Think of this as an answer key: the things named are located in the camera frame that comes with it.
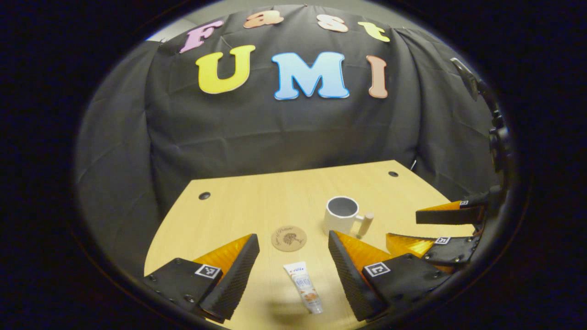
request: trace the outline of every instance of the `toothpaste tube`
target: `toothpaste tube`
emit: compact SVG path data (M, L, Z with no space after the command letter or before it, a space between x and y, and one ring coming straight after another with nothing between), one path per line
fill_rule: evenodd
M295 264L284 265L284 268L298 289L303 304L306 305L312 314L322 313L322 302L320 301L318 292L316 292L316 289L314 289L314 286L310 281L306 262L301 261L296 262Z

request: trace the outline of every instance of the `blue letter m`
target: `blue letter m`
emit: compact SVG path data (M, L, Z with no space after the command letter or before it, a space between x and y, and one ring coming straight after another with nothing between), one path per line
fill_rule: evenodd
M281 53L274 55L271 60L279 66L279 90L275 92L278 100L291 100L298 97L299 92L294 88L295 79L306 96L310 97L322 78L322 87L318 95L322 97L344 98L350 92L345 88L342 80L341 53L322 52L309 68L296 53Z

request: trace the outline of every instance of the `black foam pad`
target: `black foam pad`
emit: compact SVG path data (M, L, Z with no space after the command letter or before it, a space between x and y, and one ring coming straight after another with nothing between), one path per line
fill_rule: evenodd
M230 319L245 292L249 274L258 254L259 239L253 234L242 247L222 281L204 298L200 307L218 318Z
M355 268L344 245L332 230L328 234L328 250L357 321L372 318L384 310L386 304L369 288Z

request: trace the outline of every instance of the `mug handle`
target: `mug handle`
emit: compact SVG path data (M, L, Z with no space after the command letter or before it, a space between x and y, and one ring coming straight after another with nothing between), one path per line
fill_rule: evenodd
M367 234L367 230L369 230L369 227L373 222L373 218L375 218L375 214L373 212L367 212L365 213L365 216L357 215L355 218L361 222L361 227L357 233L357 236L361 237Z

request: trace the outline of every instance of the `table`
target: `table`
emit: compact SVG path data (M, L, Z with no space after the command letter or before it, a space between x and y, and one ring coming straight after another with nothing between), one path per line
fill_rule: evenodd
M391 176L390 171L398 176ZM210 197L200 200L203 192ZM468 236L472 225L416 224L415 211L448 203L442 194L400 163L378 161L323 169L193 180L177 199L147 253L145 275L171 259L193 260L250 233L261 252L232 320L232 329L353 329L363 326L353 315L328 250L321 225L326 202L349 196L359 214L375 219L362 240L383 251L385 234L419 237ZM298 251L282 252L271 244L280 226L302 228L308 240ZM306 261L324 313L308 314L284 264Z

